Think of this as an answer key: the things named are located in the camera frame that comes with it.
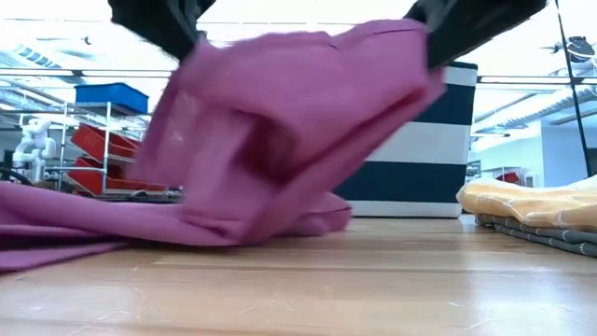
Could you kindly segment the grey checked kitchen towel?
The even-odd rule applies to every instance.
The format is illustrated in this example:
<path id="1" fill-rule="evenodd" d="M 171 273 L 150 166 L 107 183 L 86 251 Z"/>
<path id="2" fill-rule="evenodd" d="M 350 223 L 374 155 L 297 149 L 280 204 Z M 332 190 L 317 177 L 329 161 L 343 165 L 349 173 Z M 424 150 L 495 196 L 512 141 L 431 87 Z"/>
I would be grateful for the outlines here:
<path id="1" fill-rule="evenodd" d="M 483 214 L 475 215 L 475 221 L 480 226 L 492 227 L 500 233 L 519 239 L 597 259 L 597 233 L 533 228 L 520 223 L 513 217 Z"/>

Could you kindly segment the purple cloth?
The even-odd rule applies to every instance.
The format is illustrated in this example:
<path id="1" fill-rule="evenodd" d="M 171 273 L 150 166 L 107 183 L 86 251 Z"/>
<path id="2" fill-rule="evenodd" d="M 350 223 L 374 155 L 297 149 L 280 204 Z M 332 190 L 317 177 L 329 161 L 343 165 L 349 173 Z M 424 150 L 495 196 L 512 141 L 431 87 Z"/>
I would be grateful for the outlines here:
<path id="1" fill-rule="evenodd" d="M 133 240 L 234 246 L 344 229 L 334 188 L 443 92 L 413 20 L 202 44 L 173 73 L 128 176 L 180 203 L 112 203 L 0 182 L 0 274 Z"/>

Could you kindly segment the navy white striped fabric basket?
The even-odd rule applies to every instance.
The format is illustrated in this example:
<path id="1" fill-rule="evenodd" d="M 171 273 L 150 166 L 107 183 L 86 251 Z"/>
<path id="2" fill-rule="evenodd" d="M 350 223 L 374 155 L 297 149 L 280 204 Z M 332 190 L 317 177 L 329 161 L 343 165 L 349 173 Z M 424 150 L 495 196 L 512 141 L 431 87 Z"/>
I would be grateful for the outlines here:
<path id="1" fill-rule="evenodd" d="M 446 90 L 405 124 L 334 192 L 356 217 L 457 218 L 465 183 L 478 66 L 454 62 Z"/>

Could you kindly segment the blue plastic bin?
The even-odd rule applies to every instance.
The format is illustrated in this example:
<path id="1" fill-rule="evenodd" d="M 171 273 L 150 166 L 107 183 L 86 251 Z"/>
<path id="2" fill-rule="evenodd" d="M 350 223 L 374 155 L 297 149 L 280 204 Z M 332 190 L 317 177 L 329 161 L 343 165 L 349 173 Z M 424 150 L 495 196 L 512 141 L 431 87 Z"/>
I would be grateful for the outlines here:
<path id="1" fill-rule="evenodd" d="M 78 104 L 111 103 L 135 113 L 148 112 L 148 96 L 123 82 L 77 85 L 75 90 Z"/>

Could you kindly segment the red bins on rack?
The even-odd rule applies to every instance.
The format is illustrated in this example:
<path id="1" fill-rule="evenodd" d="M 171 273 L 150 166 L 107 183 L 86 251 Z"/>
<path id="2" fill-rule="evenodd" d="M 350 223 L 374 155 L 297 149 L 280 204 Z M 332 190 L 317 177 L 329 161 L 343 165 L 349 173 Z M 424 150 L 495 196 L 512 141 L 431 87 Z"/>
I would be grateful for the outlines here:
<path id="1" fill-rule="evenodd" d="M 49 111 L 60 126 L 59 158 L 47 166 L 57 177 L 57 189 L 67 183 L 74 193 L 105 201 L 173 203 L 180 188 L 130 179 L 139 137 L 146 126 L 134 113 L 112 103 L 64 105 Z"/>

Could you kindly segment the orange checked kitchen towel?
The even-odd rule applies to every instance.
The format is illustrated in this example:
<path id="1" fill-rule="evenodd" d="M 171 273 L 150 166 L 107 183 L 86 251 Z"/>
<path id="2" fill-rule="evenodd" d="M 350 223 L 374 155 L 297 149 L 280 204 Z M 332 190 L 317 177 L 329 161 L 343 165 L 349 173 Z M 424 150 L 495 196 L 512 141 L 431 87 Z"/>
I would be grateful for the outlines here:
<path id="1" fill-rule="evenodd" d="M 469 213 L 513 217 L 533 228 L 597 232 L 597 175 L 555 188 L 530 188 L 478 178 L 456 194 Z"/>

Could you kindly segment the dark ceiling fixture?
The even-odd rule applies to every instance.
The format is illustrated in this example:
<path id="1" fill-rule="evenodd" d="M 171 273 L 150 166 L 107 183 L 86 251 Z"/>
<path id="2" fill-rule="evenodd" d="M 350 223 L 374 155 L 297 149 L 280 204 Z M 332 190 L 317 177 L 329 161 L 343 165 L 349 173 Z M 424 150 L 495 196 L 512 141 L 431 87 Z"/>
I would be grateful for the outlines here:
<path id="1" fill-rule="evenodd" d="M 594 61 L 597 53 L 585 36 L 571 36 L 566 40 L 566 50 L 572 63 Z"/>

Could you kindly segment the thin black pole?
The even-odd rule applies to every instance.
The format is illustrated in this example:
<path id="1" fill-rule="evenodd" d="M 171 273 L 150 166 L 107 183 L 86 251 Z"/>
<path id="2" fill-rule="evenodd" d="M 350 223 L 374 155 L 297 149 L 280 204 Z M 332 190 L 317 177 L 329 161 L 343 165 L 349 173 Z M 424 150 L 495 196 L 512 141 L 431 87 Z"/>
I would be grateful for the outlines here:
<path id="1" fill-rule="evenodd" d="M 573 103 L 574 103 L 574 108 L 575 108 L 575 116 L 576 116 L 576 124 L 577 124 L 577 128 L 578 128 L 578 131 L 579 131 L 580 143 L 581 143 L 582 153 L 583 153 L 583 156 L 584 156 L 584 162 L 585 162 L 585 166 L 586 166 L 586 173 L 587 173 L 588 177 L 591 177 L 592 174 L 591 174 L 590 156 L 589 156 L 589 152 L 588 152 L 587 141 L 586 141 L 586 138 L 585 138 L 584 127 L 583 127 L 583 123 L 582 123 L 582 117 L 581 117 L 581 112 L 580 112 L 580 107 L 579 107 L 578 95 L 577 95 L 577 92 L 576 92 L 576 83 L 577 83 L 577 81 L 575 80 L 575 75 L 574 75 L 574 72 L 573 72 L 572 62 L 571 62 L 571 55 L 572 55 L 572 53 L 568 49 L 568 39 L 567 39 L 567 37 L 566 37 L 566 35 L 564 33 L 564 30 L 563 30 L 562 12 L 561 12 L 561 7 L 560 7 L 560 1 L 559 0 L 554 0 L 554 2 L 555 2 L 556 10 L 557 10 L 557 17 L 558 17 L 559 28 L 560 28 L 560 35 L 561 35 L 561 40 L 562 40 L 562 49 L 563 49 L 563 54 L 564 54 L 565 61 L 566 61 L 568 78 L 570 80 L 569 86 L 570 86 L 571 91 L 572 91 L 572 98 L 573 98 Z"/>

